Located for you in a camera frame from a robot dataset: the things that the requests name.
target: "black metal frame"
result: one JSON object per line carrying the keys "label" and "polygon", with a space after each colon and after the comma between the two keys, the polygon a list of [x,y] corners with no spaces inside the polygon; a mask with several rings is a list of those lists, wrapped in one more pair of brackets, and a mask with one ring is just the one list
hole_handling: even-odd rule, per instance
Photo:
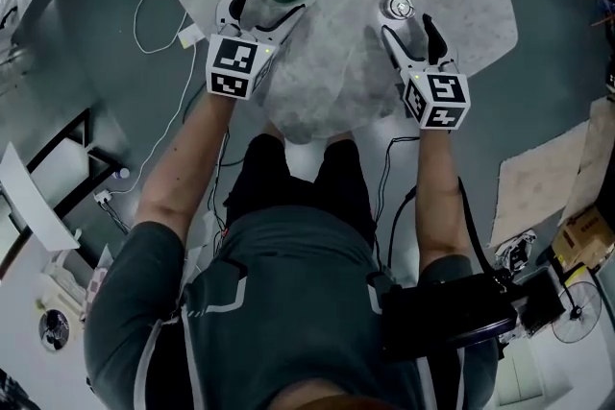
{"label": "black metal frame", "polygon": [[[91,109],[84,109],[77,117],[75,117],[68,125],[60,130],[56,136],[54,136],[28,163],[26,169],[28,173],[31,173],[39,167],[39,165],[45,160],[47,156],[66,138],[76,142],[84,148],[87,148],[91,143]],[[80,137],[75,136],[73,133],[80,125],[84,125],[84,131]],[[98,186],[100,186],[108,177],[110,177],[116,171],[122,169],[122,165],[108,156],[106,153],[98,149],[90,149],[87,151],[87,155],[92,159],[107,164],[107,167],[100,173],[92,175],[92,167],[88,162],[88,177],[78,184],[73,191],[66,195],[59,204],[54,207],[54,212],[61,219],[70,212],[81,200],[87,195],[93,192]],[[19,237],[12,244],[11,248],[7,252],[6,256],[0,262],[0,280],[4,278],[5,274],[15,261],[26,242],[32,235],[30,228],[26,227],[19,233]]]}

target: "floor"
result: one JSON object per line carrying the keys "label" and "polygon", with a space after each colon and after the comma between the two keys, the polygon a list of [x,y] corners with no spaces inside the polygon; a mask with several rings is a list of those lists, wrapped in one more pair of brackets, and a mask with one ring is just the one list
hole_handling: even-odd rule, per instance
{"label": "floor", "polygon": [[[138,51],[133,40],[133,15],[139,0],[36,0],[27,12],[18,39],[30,54],[26,75],[0,74],[0,148],[15,142],[25,160],[86,106],[97,115],[97,144],[114,153],[133,171],[147,157],[175,111],[187,77],[191,52],[179,44],[151,56]],[[497,201],[500,163],[528,148],[566,132],[588,116],[591,101],[603,95],[608,57],[603,31],[589,28],[595,0],[512,0],[519,43],[504,58],[471,79],[472,110],[455,133],[455,159],[468,191],[480,240],[486,244]],[[146,47],[166,44],[182,18],[177,0],[146,0],[138,33]],[[192,96],[205,78],[205,50],[197,57]],[[242,157],[263,123],[258,107],[242,103],[231,124],[226,159]],[[171,129],[173,134],[179,123]],[[373,202],[381,177],[384,151],[390,138],[416,135],[411,120],[401,114],[356,132],[362,165]],[[289,146],[288,159],[297,176],[313,177],[323,142]],[[416,143],[394,147],[385,193],[385,210],[378,235],[388,248],[389,231],[398,204],[416,180]],[[219,208],[234,182],[238,167],[222,171],[217,192]],[[109,189],[132,184],[110,179]],[[126,222],[135,211],[138,190],[114,199]],[[553,237],[556,217],[538,228],[544,247]],[[106,244],[113,252],[122,234],[95,202],[84,200],[66,218],[84,231],[84,254],[90,259]],[[417,255],[413,206],[396,232],[393,272],[403,282],[416,276]],[[203,221],[195,220],[189,242],[204,241]]]}

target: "man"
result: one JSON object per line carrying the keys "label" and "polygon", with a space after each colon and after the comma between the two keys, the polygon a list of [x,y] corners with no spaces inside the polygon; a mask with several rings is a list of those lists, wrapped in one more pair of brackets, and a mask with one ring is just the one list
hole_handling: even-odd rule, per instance
{"label": "man", "polygon": [[[188,228],[233,110],[205,95],[144,185],[86,323],[94,391],[113,410],[425,408],[415,361],[381,360],[368,279],[378,294],[392,282],[372,258],[376,226],[349,134],[330,140],[307,183],[290,176],[268,125],[226,201],[220,253],[180,296]],[[421,132],[417,189],[420,281],[471,275],[446,132]],[[466,350],[465,408],[489,399],[496,364],[491,344]],[[456,408],[458,359],[431,373],[439,407]]]}

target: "black shorts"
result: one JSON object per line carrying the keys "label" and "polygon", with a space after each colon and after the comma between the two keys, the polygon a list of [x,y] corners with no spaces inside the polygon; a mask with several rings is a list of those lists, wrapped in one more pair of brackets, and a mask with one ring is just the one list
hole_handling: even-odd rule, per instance
{"label": "black shorts", "polygon": [[290,176],[284,145],[261,134],[248,147],[243,169],[224,203],[227,226],[242,215],[276,205],[313,206],[352,226],[373,247],[376,223],[352,140],[330,145],[315,182]]}

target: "forearm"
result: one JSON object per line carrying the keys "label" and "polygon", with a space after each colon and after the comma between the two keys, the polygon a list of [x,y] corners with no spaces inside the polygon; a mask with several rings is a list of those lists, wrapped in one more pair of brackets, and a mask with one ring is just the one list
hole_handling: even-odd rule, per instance
{"label": "forearm", "polygon": [[135,222],[155,221],[185,243],[190,222],[205,195],[235,100],[207,94],[148,177]]}
{"label": "forearm", "polygon": [[467,254],[470,239],[453,162],[444,131],[421,131],[416,194],[420,271],[448,254]]}

